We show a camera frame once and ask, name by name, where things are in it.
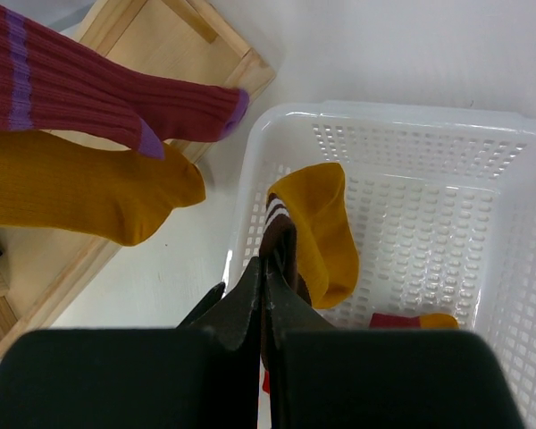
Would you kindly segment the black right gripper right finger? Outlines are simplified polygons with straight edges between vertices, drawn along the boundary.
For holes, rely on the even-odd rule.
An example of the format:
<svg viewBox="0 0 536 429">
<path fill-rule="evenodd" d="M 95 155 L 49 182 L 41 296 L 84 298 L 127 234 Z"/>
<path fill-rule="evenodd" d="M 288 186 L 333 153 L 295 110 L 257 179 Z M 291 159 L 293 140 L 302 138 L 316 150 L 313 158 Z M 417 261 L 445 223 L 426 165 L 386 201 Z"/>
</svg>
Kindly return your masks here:
<svg viewBox="0 0 536 429">
<path fill-rule="evenodd" d="M 265 267 L 264 309 L 270 333 L 335 329 L 288 286 L 277 265 Z"/>
</svg>

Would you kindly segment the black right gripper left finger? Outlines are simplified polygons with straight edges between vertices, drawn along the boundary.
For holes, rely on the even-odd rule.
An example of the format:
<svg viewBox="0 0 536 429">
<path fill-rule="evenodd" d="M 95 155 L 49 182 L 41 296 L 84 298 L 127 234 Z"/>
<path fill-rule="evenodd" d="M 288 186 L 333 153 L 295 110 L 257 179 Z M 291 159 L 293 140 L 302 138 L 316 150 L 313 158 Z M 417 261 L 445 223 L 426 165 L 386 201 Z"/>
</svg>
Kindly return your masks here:
<svg viewBox="0 0 536 429">
<path fill-rule="evenodd" d="M 250 328 L 259 333 L 255 314 L 260 307 L 262 262 L 253 257 L 237 284 L 226 291 L 226 284 L 213 286 L 179 323 L 178 328 L 211 331 L 229 351 L 240 349 Z"/>
</svg>

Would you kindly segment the mustard sock brown cuff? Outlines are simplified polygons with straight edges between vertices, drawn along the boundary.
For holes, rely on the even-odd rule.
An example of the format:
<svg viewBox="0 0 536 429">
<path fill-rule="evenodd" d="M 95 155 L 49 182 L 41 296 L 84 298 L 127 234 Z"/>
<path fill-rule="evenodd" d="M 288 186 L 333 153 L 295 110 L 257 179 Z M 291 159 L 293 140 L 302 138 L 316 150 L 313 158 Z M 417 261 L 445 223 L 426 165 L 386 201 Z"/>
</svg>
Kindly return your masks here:
<svg viewBox="0 0 536 429">
<path fill-rule="evenodd" d="M 349 227 L 346 177 L 338 163 L 307 166 L 268 189 L 259 256 L 276 256 L 288 286 L 316 309 L 354 292 L 359 256 Z"/>
</svg>

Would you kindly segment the mustard yellow sock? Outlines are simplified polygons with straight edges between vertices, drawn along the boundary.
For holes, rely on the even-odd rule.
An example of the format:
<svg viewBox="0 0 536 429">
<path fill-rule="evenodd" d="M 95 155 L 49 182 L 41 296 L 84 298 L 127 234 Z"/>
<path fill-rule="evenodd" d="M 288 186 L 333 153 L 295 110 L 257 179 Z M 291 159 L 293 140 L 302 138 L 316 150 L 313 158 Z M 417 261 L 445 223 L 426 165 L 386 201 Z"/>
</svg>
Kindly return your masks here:
<svg viewBox="0 0 536 429">
<path fill-rule="evenodd" d="M 205 200 L 201 172 L 164 158 L 105 151 L 43 131 L 0 131 L 0 227 L 54 228 L 135 246 L 176 208 Z"/>
</svg>

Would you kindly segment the maroon purple striped sock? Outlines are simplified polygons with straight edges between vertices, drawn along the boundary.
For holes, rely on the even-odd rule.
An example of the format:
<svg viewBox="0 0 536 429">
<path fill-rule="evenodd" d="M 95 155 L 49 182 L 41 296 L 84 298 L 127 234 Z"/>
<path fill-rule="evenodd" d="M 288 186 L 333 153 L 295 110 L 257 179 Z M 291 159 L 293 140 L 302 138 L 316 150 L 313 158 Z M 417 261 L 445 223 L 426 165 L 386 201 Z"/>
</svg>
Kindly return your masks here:
<svg viewBox="0 0 536 429">
<path fill-rule="evenodd" d="M 0 131 L 78 131 L 162 159 L 167 139 L 224 139 L 248 104 L 244 89 L 133 71 L 0 5 Z"/>
</svg>

